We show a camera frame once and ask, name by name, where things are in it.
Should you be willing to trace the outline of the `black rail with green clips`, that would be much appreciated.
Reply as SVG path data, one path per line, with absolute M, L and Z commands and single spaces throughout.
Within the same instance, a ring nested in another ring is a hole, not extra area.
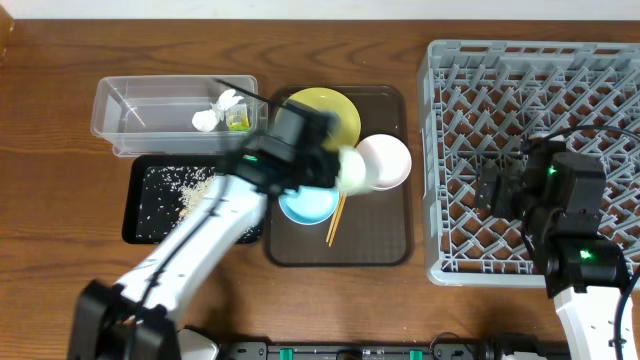
M 464 338 L 443 332 L 427 342 L 276 343 L 245 339 L 219 346 L 221 360 L 570 360 L 564 342 L 543 342 L 534 335 L 499 333 Z

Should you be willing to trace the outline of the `grey plastic dishwasher rack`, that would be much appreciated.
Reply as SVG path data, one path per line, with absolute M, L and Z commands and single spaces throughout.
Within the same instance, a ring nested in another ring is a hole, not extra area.
M 441 286 L 544 284 L 517 221 L 473 205 L 480 169 L 526 163 L 522 140 L 565 130 L 606 172 L 601 234 L 639 265 L 639 47 L 436 40 L 418 75 L 426 273 Z

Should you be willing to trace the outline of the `silver green snack wrapper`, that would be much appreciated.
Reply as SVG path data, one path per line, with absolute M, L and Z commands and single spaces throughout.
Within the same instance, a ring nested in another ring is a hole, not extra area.
M 247 131 L 251 124 L 246 104 L 236 104 L 226 112 L 226 123 L 230 131 Z

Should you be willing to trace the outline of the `leftover white rice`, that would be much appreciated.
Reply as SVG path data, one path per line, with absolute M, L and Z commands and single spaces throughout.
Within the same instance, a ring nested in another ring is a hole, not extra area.
M 148 167 L 133 206 L 133 242 L 163 241 L 201 203 L 215 178 L 212 167 Z

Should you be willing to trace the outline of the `pink plastic bowl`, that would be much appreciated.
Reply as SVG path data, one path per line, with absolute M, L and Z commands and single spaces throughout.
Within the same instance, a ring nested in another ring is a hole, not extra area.
M 367 184 L 375 191 L 398 187 L 409 176 L 412 158 L 408 147 L 397 137 L 375 134 L 356 147 L 367 169 Z

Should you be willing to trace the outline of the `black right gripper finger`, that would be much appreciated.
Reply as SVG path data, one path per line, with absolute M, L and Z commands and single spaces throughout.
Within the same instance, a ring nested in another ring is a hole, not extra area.
M 520 181 L 516 176 L 505 174 L 481 174 L 478 178 L 474 207 L 487 210 L 491 216 L 509 221 L 518 215 L 514 196 L 520 191 Z
M 508 159 L 494 159 L 480 169 L 478 174 L 479 181 L 498 181 L 505 179 L 518 180 L 524 172 L 524 163 L 522 161 L 511 161 Z

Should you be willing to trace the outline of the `black food waste tray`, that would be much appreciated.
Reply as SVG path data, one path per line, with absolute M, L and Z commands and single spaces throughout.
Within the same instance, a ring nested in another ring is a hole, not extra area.
M 129 244 L 163 241 L 211 189 L 219 155 L 143 155 L 134 160 L 122 238 Z

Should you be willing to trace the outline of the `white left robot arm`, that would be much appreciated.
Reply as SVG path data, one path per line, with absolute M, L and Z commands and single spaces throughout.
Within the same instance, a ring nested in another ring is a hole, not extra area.
M 258 133 L 213 167 L 209 193 L 145 260 L 111 286 L 93 280 L 83 289 L 68 358 L 217 358 L 213 340 L 178 327 L 195 292 L 261 221 L 269 199 L 300 186 L 333 187 L 340 155 L 312 140 Z

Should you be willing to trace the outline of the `white green plastic cup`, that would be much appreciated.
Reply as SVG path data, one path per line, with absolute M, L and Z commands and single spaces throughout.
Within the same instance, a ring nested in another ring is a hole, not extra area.
M 369 159 L 355 148 L 343 146 L 339 149 L 339 163 L 335 187 L 341 194 L 354 196 L 372 191 L 377 170 Z

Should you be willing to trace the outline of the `clear plastic waste bin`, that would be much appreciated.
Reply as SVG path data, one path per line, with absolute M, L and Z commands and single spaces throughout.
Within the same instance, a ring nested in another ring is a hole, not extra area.
M 196 112 L 208 110 L 228 89 L 243 97 L 247 131 L 230 131 L 224 119 L 212 132 L 192 125 Z M 143 154 L 214 154 L 231 150 L 255 130 L 267 128 L 267 105 L 251 75 L 112 76 L 97 86 L 91 132 L 113 145 L 119 157 Z

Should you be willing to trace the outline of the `white paper napkin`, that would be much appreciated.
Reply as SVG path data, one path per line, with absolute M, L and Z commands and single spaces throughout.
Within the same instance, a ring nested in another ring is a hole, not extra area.
M 225 113 L 243 99 L 234 89 L 225 90 L 210 109 L 196 112 L 192 125 L 197 131 L 212 132 L 224 119 Z

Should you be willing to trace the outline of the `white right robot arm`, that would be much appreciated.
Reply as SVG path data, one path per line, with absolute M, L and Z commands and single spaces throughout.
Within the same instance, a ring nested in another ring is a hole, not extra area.
M 475 207 L 521 224 L 521 238 L 574 359 L 635 359 L 630 274 L 621 248 L 599 232 L 606 175 L 598 158 L 559 137 L 525 144 L 520 173 L 483 168 Z

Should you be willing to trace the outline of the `dark brown serving tray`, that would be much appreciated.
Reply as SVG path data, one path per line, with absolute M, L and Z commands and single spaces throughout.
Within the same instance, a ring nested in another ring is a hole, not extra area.
M 356 106 L 361 136 L 388 134 L 407 143 L 402 94 L 385 85 L 336 85 Z M 331 245 L 326 243 L 331 221 L 300 225 L 272 205 L 264 220 L 264 253 L 282 267 L 395 266 L 413 251 L 411 190 L 408 181 L 386 191 L 350 196 Z

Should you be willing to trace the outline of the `yellow plastic plate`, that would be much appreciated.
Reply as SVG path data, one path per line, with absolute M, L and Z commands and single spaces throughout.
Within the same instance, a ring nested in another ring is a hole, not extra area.
M 329 134 L 321 145 L 314 146 L 316 153 L 337 154 L 341 147 L 353 148 L 360 137 L 361 120 L 356 106 L 337 90 L 311 87 L 297 90 L 285 99 L 299 107 L 316 110 L 333 121 Z

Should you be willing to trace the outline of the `light blue plastic bowl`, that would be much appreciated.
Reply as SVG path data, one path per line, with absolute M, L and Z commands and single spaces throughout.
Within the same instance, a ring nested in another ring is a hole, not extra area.
M 300 225 L 316 225 L 330 218 L 337 209 L 339 192 L 335 188 L 300 186 L 278 198 L 281 211 Z

